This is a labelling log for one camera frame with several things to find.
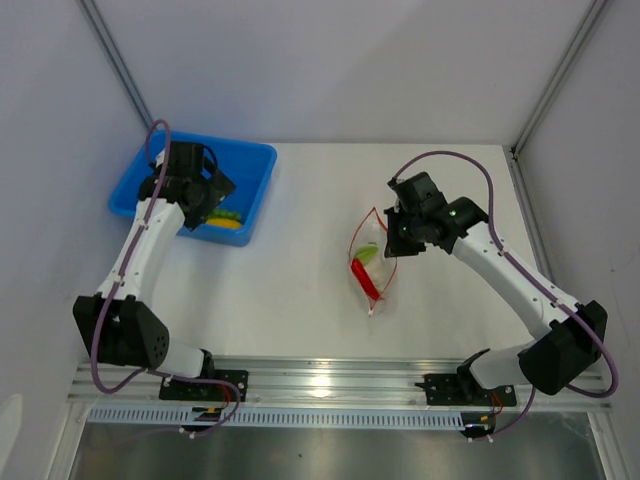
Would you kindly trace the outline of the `white cauliflower with green leaves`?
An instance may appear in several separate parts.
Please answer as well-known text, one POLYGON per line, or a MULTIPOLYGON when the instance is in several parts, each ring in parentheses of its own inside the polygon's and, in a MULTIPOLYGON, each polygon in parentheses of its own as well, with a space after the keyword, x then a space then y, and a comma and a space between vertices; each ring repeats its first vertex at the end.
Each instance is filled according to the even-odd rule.
POLYGON ((366 243, 364 245, 359 246, 356 249, 352 260, 354 258, 358 258, 364 264, 367 264, 374 257, 379 257, 384 262, 385 269, 386 269, 386 285, 387 285, 388 281, 390 280, 390 278, 392 276, 394 267, 393 267, 391 261, 384 257, 384 252, 378 246, 377 243, 369 242, 369 243, 366 243))

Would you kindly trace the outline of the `red chili pepper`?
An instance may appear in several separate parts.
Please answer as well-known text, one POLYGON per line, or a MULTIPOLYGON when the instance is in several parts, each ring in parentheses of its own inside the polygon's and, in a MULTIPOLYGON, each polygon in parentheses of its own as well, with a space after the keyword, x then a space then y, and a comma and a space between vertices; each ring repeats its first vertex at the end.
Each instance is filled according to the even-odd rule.
POLYGON ((367 264, 354 258, 351 272, 369 299, 378 301, 381 298, 386 285, 386 269, 379 257, 374 257, 367 264))

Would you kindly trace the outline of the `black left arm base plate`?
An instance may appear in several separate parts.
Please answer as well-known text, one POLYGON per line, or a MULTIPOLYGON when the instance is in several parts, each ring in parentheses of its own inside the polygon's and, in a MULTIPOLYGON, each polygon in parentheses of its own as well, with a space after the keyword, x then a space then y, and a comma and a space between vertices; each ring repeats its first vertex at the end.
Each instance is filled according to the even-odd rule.
POLYGON ((237 395, 229 387, 229 384, 233 384, 240 392, 240 401, 245 401, 249 386, 249 372, 247 370, 217 370, 213 378, 217 384, 197 382, 195 379, 163 381, 159 390, 159 399, 182 402, 232 403, 237 400, 237 395))

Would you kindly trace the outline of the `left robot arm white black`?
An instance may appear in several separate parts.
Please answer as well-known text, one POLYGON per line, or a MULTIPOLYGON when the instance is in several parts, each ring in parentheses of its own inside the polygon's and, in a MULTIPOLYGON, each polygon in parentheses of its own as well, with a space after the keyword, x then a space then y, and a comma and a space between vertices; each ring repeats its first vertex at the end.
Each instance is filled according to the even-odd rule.
POLYGON ((177 233, 203 225, 234 190, 208 146, 172 141, 156 156, 112 270, 94 295, 80 296, 73 305, 94 377, 100 364, 129 366, 137 373, 182 377, 182 388, 197 400, 215 392, 211 354, 172 339, 150 303, 177 233))

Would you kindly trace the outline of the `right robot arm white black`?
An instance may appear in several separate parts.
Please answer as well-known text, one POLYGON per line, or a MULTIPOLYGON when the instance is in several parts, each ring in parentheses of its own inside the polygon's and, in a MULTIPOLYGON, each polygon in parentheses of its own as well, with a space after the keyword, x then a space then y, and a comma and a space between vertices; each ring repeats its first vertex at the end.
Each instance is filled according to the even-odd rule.
POLYGON ((492 389, 530 384, 555 395, 601 356, 608 314, 595 300, 581 303, 552 286, 541 273, 508 251, 491 230, 490 217, 473 200, 446 200, 421 172, 388 183, 397 200, 386 209, 388 257, 416 256, 435 246, 475 271, 511 307, 531 342, 482 350, 458 369, 458 395, 479 403, 492 389))

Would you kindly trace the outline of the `clear zip bag orange zipper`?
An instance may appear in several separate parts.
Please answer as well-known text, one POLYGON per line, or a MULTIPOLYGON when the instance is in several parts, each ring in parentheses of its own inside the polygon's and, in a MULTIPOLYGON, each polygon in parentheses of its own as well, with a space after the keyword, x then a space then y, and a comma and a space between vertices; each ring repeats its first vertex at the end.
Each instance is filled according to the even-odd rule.
POLYGON ((347 249, 347 269, 352 289, 369 318, 392 302, 398 262, 385 256, 388 227, 372 207, 360 220, 347 249))

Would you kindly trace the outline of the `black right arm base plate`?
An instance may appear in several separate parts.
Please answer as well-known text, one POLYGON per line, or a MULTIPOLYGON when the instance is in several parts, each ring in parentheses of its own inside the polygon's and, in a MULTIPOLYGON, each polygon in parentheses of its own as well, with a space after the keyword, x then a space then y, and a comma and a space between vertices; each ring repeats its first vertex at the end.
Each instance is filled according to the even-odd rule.
POLYGON ((512 385, 484 389, 472 378, 454 373, 425 374, 414 384, 422 390, 430 406, 515 407, 517 397, 512 385))

